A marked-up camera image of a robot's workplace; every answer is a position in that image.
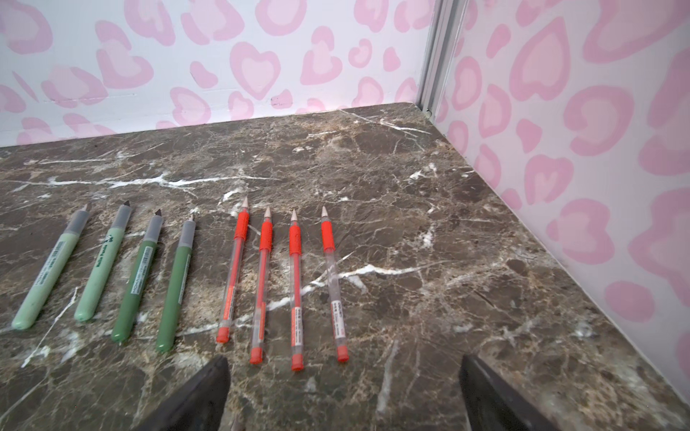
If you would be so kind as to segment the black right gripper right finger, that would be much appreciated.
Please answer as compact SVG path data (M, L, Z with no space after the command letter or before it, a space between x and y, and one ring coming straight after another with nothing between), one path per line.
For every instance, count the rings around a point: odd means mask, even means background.
M558 430L477 355L463 356L459 384L470 430Z

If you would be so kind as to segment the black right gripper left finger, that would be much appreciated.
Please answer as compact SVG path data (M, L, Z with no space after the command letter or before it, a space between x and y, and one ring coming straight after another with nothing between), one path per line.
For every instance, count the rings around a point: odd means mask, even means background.
M216 356L134 430L219 430L230 387L228 360Z

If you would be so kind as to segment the dark green pen long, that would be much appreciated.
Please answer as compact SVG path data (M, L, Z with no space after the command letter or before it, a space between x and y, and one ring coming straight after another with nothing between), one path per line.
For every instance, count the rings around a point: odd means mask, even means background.
M138 256L111 333L111 340L116 343L125 342L130 337L137 320L141 299L147 285L147 278L156 256L158 239L163 223L162 210L158 209L151 218L143 241L140 244Z

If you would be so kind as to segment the light green pen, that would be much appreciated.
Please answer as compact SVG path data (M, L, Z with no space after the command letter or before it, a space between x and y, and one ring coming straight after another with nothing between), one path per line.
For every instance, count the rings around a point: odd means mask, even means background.
M72 215L65 231L60 235L48 258L43 264L21 307L12 321L14 330L27 330L36 322L42 307L47 302L68 259L79 241L82 231L91 215L92 204L88 203Z
M125 236L131 213L132 207L130 201L127 200L119 207L97 253L95 265L75 309L74 318L77 321L90 321L95 316L96 308Z

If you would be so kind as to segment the dark green pen short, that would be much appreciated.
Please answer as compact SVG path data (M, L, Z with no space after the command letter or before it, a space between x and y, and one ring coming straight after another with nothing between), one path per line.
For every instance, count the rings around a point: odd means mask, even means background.
M174 255L169 285L156 339L158 353L169 352L174 346L175 334L183 303L187 275L192 259L196 223L192 215L183 223L183 229Z

